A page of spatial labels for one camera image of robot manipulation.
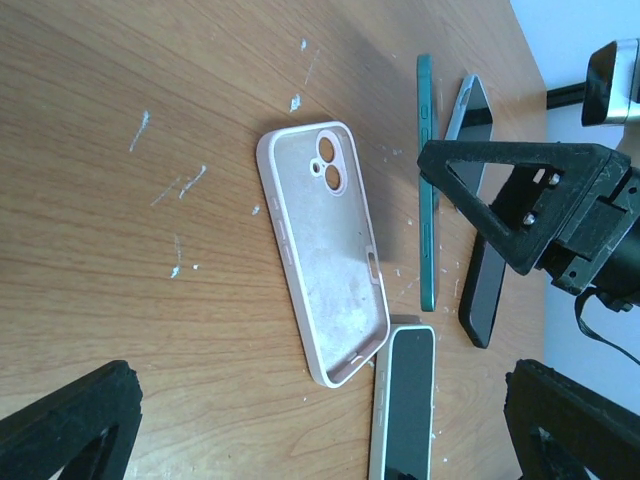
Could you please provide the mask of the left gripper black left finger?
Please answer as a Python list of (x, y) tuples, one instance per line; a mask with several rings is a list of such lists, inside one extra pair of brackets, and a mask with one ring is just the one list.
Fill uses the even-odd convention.
[(122, 479), (142, 420), (143, 393), (111, 361), (1, 420), (3, 479)]

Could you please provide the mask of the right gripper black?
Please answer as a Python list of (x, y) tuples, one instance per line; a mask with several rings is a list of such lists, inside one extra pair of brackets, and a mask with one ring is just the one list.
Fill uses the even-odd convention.
[[(484, 201), (454, 172), (494, 164), (510, 174)], [(418, 166), (517, 273), (550, 274), (610, 310), (639, 304), (639, 169), (598, 144), (431, 140)]]

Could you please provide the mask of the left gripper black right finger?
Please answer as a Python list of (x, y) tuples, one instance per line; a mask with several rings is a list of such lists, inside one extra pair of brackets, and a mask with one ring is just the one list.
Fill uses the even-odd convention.
[(639, 416), (533, 359), (506, 374), (523, 479), (637, 479)]

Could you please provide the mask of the light blue phone case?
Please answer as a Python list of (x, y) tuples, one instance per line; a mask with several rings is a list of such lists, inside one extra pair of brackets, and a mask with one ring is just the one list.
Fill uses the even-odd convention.
[[(493, 114), (483, 82), (477, 74), (467, 75), (460, 86), (451, 119), (445, 134), (446, 140), (462, 142), (488, 142), (493, 135)], [(454, 172), (474, 194), (480, 192), (485, 165), (458, 163)]]

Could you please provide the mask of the black phone case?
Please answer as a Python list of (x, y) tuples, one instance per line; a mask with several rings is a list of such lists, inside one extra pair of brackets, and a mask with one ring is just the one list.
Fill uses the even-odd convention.
[(461, 326), (477, 348), (489, 347), (506, 266), (502, 256), (477, 232), (458, 313)]

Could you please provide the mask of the black phone green edge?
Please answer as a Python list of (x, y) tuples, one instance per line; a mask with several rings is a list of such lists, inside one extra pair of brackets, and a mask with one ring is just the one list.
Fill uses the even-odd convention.
[[(438, 137), (437, 107), (433, 99), (432, 56), (417, 57), (418, 153)], [(420, 305), (423, 312), (435, 312), (439, 289), (439, 191), (418, 177), (420, 226)]]

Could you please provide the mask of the white phone case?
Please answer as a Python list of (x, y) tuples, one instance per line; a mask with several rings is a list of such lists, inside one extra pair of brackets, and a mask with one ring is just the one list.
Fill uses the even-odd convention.
[(375, 361), (370, 479), (431, 477), (434, 380), (434, 330), (394, 325)]

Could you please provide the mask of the pink phone case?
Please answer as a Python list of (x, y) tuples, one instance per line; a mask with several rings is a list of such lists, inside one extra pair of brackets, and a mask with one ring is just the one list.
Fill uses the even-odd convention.
[(310, 374), (339, 388), (390, 332), (354, 137), (339, 121), (283, 128), (256, 161)]

